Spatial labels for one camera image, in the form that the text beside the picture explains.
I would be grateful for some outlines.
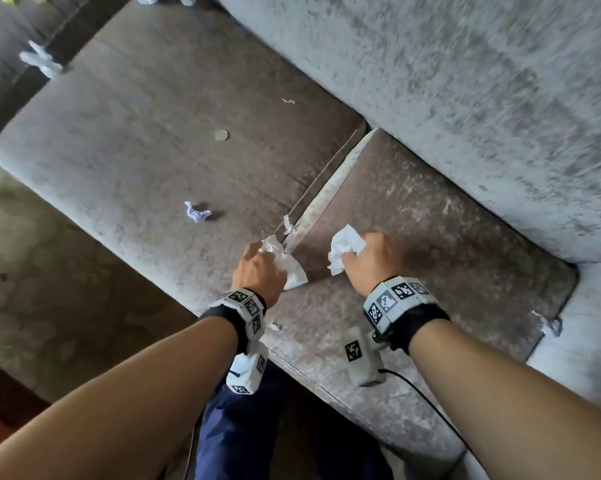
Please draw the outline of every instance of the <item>person's leg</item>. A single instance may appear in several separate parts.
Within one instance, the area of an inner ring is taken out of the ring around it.
[[[267,362],[258,391],[235,394],[225,378],[205,406],[195,480],[267,480],[289,376]]]
[[[378,442],[321,401],[314,405],[314,459],[321,480],[392,480]]]

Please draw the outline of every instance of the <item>wristband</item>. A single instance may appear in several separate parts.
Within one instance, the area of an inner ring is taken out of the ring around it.
[[[449,320],[438,300],[416,278],[395,276],[379,283],[363,305],[365,317],[392,350],[408,354],[409,342],[427,322]]]
[[[199,320],[206,317],[223,317],[232,323],[239,336],[236,352],[238,355],[248,353],[252,344],[263,336],[266,311],[265,300],[258,293],[239,288],[216,298]]]

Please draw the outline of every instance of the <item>hand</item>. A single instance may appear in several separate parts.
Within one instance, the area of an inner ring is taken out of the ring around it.
[[[367,297],[380,282],[403,273],[401,253],[385,234],[360,235],[366,242],[359,255],[343,254],[344,272],[353,288]]]
[[[263,243],[259,241],[245,248],[241,262],[232,275],[232,290],[249,288],[263,297],[269,310],[283,292],[287,273],[276,269],[272,253],[258,252],[261,246]]]

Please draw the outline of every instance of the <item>black wrist strap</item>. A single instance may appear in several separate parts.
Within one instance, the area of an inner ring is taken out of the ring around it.
[[[387,337],[389,347],[392,350],[403,349],[409,355],[409,344],[416,333],[423,325],[437,319],[451,321],[449,315],[434,303],[411,308],[392,324]]]
[[[265,300],[257,292],[253,290],[250,291],[256,295],[256,297],[264,306],[263,315],[265,315],[265,312],[267,311]],[[236,329],[236,333],[239,336],[239,346],[236,348],[236,355],[247,352],[249,340],[248,334],[245,331],[245,320],[243,320],[237,310],[225,305],[214,306],[212,308],[208,308],[208,310],[199,317],[199,320],[207,317],[223,317],[225,320],[229,321],[234,326],[234,329]]]

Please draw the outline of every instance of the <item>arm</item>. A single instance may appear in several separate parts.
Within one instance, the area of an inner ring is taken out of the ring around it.
[[[251,244],[234,272],[276,304],[285,285],[273,256]],[[0,479],[154,479],[194,427],[239,343],[208,317],[153,344],[58,401],[0,445]]]
[[[367,296],[402,266],[384,235],[363,237],[343,263]],[[492,478],[601,479],[601,411],[580,396],[445,320],[420,328],[408,350]]]

